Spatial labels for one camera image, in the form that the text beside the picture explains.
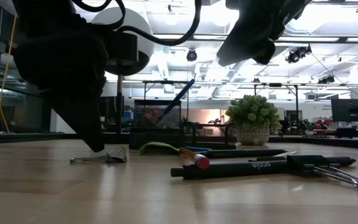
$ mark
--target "wooden table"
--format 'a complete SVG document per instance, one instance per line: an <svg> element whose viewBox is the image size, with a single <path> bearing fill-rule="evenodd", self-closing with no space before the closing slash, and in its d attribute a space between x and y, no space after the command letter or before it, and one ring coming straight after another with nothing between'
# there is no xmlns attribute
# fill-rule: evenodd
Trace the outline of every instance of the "wooden table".
<svg viewBox="0 0 358 224"><path fill-rule="evenodd" d="M351 156L357 162L344 170L358 176L358 149L260 148ZM183 180L170 177L182 158L136 151L127 164L69 164L90 154L77 140L0 144L0 223L358 224L358 190L335 180L287 174Z"/></svg>

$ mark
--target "white plant pot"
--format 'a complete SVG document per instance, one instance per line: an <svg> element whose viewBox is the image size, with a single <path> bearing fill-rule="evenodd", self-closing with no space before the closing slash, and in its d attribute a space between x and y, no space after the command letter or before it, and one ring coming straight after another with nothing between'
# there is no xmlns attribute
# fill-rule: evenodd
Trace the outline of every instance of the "white plant pot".
<svg viewBox="0 0 358 224"><path fill-rule="evenodd" d="M236 128L237 141L243 145L261 146L265 144L270 137L269 126L250 127L242 126Z"/></svg>

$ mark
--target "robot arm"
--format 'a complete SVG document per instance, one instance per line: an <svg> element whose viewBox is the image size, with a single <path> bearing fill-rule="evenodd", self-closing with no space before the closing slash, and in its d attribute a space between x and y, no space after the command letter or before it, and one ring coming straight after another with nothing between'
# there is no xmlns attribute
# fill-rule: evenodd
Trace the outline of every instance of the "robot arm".
<svg viewBox="0 0 358 224"><path fill-rule="evenodd" d="M106 79L104 71L133 75L148 60L141 60L138 38L161 45L188 40L200 23L201 0L195 0L195 16L189 31L178 40L161 40L133 26L126 26L126 10L116 0L122 17L112 24L90 24L78 15L73 3L91 12L107 8L111 0L91 7L81 0L12 0L27 40L15 50L14 60L23 79L42 96L77 135L95 151L104 149L98 101ZM268 63L277 39L290 19L300 15L311 0L226 0L240 10L240 18L218 52L219 64L248 58Z"/></svg>

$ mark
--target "camera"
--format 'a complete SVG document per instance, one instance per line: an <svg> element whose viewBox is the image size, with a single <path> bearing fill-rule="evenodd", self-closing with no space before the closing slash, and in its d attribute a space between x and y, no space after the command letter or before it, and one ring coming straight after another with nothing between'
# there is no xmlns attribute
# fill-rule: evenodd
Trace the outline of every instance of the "camera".
<svg viewBox="0 0 358 224"><path fill-rule="evenodd" d="M186 59L189 62L194 62L195 60L197 60L196 50L195 49L190 49L189 52L187 53Z"/></svg>

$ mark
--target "ceiling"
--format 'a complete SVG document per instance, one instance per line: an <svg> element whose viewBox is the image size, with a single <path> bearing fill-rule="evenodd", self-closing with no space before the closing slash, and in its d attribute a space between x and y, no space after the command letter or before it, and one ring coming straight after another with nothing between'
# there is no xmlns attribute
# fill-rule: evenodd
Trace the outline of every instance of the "ceiling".
<svg viewBox="0 0 358 224"><path fill-rule="evenodd" d="M91 6L99 6L104 0L84 0ZM12 10L9 0L0 0L6 9ZM142 15L150 24L154 35L177 38L184 34L193 20L193 1L124 1L127 8ZM109 7L116 7L112 2ZM91 21L97 13L87 12L78 7L76 10L87 21ZM323 36L323 37L358 37L358 10L353 6L330 6L310 4L306 7L298 21L291 21L286 26L285 36ZM203 6L201 22L196 34L227 35L238 18L238 12L230 11L224 7L224 0L212 6ZM139 74L126 77L126 80L187 80L195 77L199 82L251 82L259 78L261 82L295 82L317 83L318 78L329 75L326 68L343 82L358 83L357 78L351 74L358 72L358 44L310 44L313 55L307 55L298 63L288 64L285 58L289 51L305 44L287 43L277 47L274 58L265 65L258 65L253 60L240 62L229 67L218 66L216 52L222 41L196 40L188 41L176 47L155 46L150 63ZM186 55L188 49L195 49L198 59L188 62ZM9 65L14 72L14 64ZM106 74L109 80L116 80L116 76ZM215 91L224 87L218 86Z"/></svg>

